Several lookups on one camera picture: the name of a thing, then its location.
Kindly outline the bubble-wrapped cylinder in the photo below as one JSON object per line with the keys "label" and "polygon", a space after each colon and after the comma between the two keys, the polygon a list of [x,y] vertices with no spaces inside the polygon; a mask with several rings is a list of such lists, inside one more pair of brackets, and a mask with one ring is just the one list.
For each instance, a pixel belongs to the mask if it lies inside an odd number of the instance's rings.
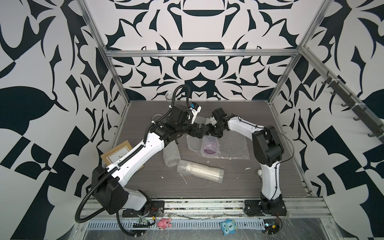
{"label": "bubble-wrapped cylinder", "polygon": [[202,164],[180,160],[177,172],[183,176],[194,176],[216,183],[222,183],[225,171],[223,169],[205,166]]}

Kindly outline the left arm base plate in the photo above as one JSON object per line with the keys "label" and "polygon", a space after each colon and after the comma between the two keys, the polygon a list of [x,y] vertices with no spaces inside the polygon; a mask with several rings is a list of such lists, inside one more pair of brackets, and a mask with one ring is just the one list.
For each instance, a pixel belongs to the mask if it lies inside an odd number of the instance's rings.
{"label": "left arm base plate", "polygon": [[132,209],[123,210],[123,218],[139,218],[139,217],[152,217],[162,215],[165,207],[164,201],[151,201],[151,204],[146,204],[142,210],[135,211]]}

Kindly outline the left circuit board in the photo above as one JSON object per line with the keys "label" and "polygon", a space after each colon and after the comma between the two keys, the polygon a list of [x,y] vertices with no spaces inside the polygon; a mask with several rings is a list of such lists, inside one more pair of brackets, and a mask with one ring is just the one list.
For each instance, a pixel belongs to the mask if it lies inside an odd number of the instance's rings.
{"label": "left circuit board", "polygon": [[156,223],[156,219],[147,220],[147,219],[139,219],[136,223],[132,224],[133,228],[150,228]]}

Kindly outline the bubble-wrapped roll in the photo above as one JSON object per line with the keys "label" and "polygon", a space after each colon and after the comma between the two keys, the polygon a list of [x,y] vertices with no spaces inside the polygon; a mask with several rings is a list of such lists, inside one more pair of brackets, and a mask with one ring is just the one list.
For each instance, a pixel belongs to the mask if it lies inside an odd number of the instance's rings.
{"label": "bubble-wrapped roll", "polygon": [[180,151],[175,141],[169,143],[163,149],[163,159],[167,167],[175,167],[181,160]]}

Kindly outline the blue toy figure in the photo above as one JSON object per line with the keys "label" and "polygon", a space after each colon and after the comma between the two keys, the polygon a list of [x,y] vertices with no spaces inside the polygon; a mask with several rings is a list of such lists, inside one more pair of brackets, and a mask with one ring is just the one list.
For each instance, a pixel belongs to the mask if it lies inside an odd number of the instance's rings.
{"label": "blue toy figure", "polygon": [[220,226],[224,236],[234,234],[237,229],[236,221],[231,219],[221,222]]}

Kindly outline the right circuit board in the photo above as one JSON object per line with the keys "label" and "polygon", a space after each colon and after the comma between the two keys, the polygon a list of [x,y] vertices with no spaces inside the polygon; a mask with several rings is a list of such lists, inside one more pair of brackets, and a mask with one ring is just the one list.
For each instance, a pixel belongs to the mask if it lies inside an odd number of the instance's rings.
{"label": "right circuit board", "polygon": [[263,233],[266,235],[276,235],[282,229],[282,222],[279,218],[275,220],[267,219],[264,222],[264,230]]}

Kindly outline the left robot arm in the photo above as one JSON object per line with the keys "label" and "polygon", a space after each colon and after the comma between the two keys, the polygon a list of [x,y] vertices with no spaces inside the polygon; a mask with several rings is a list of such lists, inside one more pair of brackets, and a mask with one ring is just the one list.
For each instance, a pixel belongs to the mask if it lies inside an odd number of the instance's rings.
{"label": "left robot arm", "polygon": [[104,211],[113,215],[129,209],[140,215],[148,214],[151,198],[141,190],[126,189],[126,185],[140,167],[169,143],[185,134],[203,137],[208,132],[208,127],[200,127],[195,122],[202,108],[190,102],[190,94],[189,86],[177,87],[168,111],[151,122],[141,142],[106,168],[94,169],[91,189],[76,210],[76,223],[87,222]]}

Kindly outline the bubble-wrapped purple item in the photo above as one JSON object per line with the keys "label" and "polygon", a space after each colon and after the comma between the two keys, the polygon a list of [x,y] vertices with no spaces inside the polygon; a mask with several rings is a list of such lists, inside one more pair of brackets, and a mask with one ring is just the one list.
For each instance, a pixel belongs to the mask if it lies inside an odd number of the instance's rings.
{"label": "bubble-wrapped purple item", "polygon": [[200,152],[205,158],[219,158],[221,156],[219,139],[213,136],[204,136]]}

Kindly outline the pink toy figure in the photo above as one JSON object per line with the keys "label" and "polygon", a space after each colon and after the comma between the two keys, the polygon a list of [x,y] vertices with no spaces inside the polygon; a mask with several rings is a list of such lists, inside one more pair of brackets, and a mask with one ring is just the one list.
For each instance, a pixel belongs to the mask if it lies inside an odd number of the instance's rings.
{"label": "pink toy figure", "polygon": [[157,222],[157,228],[161,231],[165,230],[165,229],[168,229],[168,228],[171,228],[172,227],[172,219],[171,218],[168,218],[168,219],[165,219],[165,218],[161,218],[158,222]]}

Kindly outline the purple blue glass vase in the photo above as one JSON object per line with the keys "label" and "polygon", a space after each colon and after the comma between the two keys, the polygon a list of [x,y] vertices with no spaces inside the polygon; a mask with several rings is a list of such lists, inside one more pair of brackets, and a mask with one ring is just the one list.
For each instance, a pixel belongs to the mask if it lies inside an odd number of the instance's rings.
{"label": "purple blue glass vase", "polygon": [[217,153],[217,145],[214,143],[208,143],[203,146],[203,153],[207,155],[214,155]]}

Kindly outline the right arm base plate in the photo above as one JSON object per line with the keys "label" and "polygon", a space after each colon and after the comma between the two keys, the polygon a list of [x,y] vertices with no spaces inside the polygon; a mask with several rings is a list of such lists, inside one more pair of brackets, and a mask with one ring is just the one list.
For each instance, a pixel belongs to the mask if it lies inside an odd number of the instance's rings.
{"label": "right arm base plate", "polygon": [[284,201],[269,200],[245,200],[244,212],[249,217],[255,216],[286,216],[287,208]]}

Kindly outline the circuit board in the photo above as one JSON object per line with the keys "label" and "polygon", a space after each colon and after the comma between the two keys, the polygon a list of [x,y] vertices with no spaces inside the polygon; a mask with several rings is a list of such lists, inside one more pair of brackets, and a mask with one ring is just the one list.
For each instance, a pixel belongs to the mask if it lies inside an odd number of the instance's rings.
{"label": "circuit board", "polygon": [[266,235],[276,235],[282,229],[282,222],[279,218],[275,220],[267,219],[264,222],[264,230],[263,233]]}
{"label": "circuit board", "polygon": [[147,220],[147,219],[139,219],[136,223],[132,224],[133,228],[150,228],[156,223],[156,219]]}

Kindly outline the white alarm clock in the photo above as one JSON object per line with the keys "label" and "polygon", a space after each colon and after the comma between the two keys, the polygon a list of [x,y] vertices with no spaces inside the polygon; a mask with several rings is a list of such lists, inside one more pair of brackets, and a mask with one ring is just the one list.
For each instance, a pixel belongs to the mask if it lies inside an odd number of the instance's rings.
{"label": "white alarm clock", "polygon": [[261,169],[257,170],[257,178],[258,178],[259,182],[261,182],[261,183],[263,182],[263,173],[262,173]]}

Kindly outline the wooden picture frame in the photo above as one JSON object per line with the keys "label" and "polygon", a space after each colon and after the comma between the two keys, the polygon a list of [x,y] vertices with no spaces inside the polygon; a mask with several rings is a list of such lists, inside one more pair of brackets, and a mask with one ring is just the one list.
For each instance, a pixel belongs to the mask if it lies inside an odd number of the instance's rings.
{"label": "wooden picture frame", "polygon": [[124,141],[123,143],[117,145],[112,148],[108,152],[102,154],[101,158],[106,166],[115,163],[123,156],[125,156],[128,152],[130,152],[133,147],[130,145],[128,141]]}

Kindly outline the clear glass vase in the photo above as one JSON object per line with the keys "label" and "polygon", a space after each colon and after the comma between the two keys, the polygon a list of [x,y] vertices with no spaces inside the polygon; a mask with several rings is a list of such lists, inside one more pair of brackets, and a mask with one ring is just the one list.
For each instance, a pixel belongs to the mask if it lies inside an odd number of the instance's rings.
{"label": "clear glass vase", "polygon": [[175,97],[174,97],[174,93],[173,93],[173,92],[167,92],[166,95],[165,95],[165,97],[166,97],[166,101],[167,101],[167,102],[170,102],[171,105],[174,104],[174,102],[175,102]]}

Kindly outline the bubble wrap around vase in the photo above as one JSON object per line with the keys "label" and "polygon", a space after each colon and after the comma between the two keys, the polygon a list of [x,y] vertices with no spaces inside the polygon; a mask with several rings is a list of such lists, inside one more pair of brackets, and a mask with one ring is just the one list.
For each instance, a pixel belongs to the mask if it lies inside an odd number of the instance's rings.
{"label": "bubble wrap around vase", "polygon": [[[249,160],[250,154],[246,137],[235,131],[224,131],[222,137],[218,138],[220,143],[221,156],[218,159],[227,160]],[[202,138],[187,135],[188,149],[201,155]]]}

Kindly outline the black hook rail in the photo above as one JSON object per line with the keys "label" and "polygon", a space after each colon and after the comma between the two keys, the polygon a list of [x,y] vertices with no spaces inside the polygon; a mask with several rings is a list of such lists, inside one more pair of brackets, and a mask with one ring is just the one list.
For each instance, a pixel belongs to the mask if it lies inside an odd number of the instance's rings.
{"label": "black hook rail", "polygon": [[338,96],[343,103],[341,106],[354,112],[354,121],[361,121],[371,131],[370,138],[377,138],[384,144],[384,122],[365,104],[356,94],[350,90],[342,80],[333,76],[330,71],[322,85],[328,85],[332,96]]}

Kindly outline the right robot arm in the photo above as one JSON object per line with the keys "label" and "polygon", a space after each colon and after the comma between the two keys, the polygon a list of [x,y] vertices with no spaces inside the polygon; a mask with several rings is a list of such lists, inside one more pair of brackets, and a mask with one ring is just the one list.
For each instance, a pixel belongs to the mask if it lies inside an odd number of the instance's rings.
{"label": "right robot arm", "polygon": [[277,207],[283,202],[279,173],[284,147],[280,133],[273,126],[256,125],[237,115],[227,115],[222,108],[218,108],[212,112],[210,134],[220,137],[225,130],[252,140],[254,156],[262,172],[261,209],[266,212]]}

